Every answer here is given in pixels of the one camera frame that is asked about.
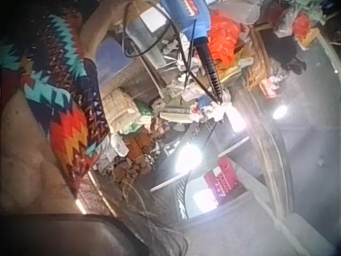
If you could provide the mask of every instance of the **wooden beam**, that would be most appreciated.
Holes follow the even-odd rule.
[[[293,181],[284,140],[265,106],[247,90],[243,81],[245,78],[230,87],[232,103],[247,122],[250,141],[263,166],[273,212],[283,220],[294,210]]]

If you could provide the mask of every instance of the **red object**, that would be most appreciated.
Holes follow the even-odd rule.
[[[304,40],[310,31],[310,20],[305,13],[299,13],[293,24],[293,34],[299,40]]]
[[[205,174],[204,179],[212,190],[217,202],[221,204],[226,195],[238,184],[236,172],[227,157],[218,160],[221,172],[215,175],[211,170]]]
[[[280,4],[273,4],[267,15],[267,21],[274,28],[278,25],[278,22],[287,14],[288,10]]]
[[[208,47],[213,60],[219,60],[224,66],[234,62],[234,49],[240,33],[239,24],[221,16],[218,12],[211,12],[211,30],[208,33]]]

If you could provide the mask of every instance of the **brick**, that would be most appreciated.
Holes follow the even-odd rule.
[[[150,171],[151,171],[151,166],[150,165],[147,165],[146,167],[141,168],[141,174],[142,175],[146,175],[146,174],[150,173]]]

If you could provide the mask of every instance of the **bright light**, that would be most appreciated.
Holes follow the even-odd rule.
[[[77,206],[78,206],[80,212],[81,212],[82,214],[86,214],[86,210],[85,210],[83,204],[80,202],[79,199],[76,200],[76,204],[77,204]]]
[[[283,118],[288,111],[288,107],[285,105],[279,106],[272,114],[273,119],[278,120]]]
[[[241,132],[246,128],[245,120],[241,117],[235,107],[227,107],[226,114],[230,120],[234,132]]]
[[[218,202],[210,188],[195,193],[193,199],[202,213],[210,212],[218,206]]]
[[[188,173],[192,169],[198,167],[201,160],[202,155],[199,148],[192,144],[186,144],[179,150],[175,171],[182,174]]]

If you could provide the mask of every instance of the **power cord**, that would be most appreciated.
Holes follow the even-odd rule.
[[[209,92],[205,86],[202,84],[202,82],[195,76],[195,74],[190,70],[190,61],[188,60],[186,61],[186,56],[183,50],[183,45],[181,43],[181,39],[180,39],[180,32],[178,30],[178,28],[176,27],[176,24],[174,23],[173,20],[170,19],[170,17],[161,9],[159,8],[156,4],[154,4],[151,1],[145,1],[146,3],[148,3],[150,6],[154,7],[159,13],[161,13],[165,19],[168,21],[168,24],[166,25],[165,29],[162,31],[162,33],[160,34],[160,36],[156,39],[156,41],[149,46],[146,50],[142,51],[141,53],[138,54],[129,54],[126,52],[125,50],[125,38],[126,38],[126,28],[127,28],[127,23],[128,23],[128,14],[129,14],[129,8],[131,6],[131,4],[133,2],[130,2],[128,4],[126,4],[125,6],[125,10],[124,10],[124,16],[123,16],[123,36],[122,36],[122,51],[124,53],[124,55],[128,58],[134,58],[134,57],[140,57],[144,54],[146,54],[147,52],[149,52],[153,47],[155,47],[164,37],[164,35],[167,33],[167,30],[172,27],[174,33],[175,33],[175,39],[178,41],[179,43],[179,50],[180,50],[180,54],[181,54],[181,58],[184,62],[184,65],[186,66],[186,73],[189,74],[194,81],[200,86],[200,88],[216,103],[218,103],[217,98],[211,93]]]

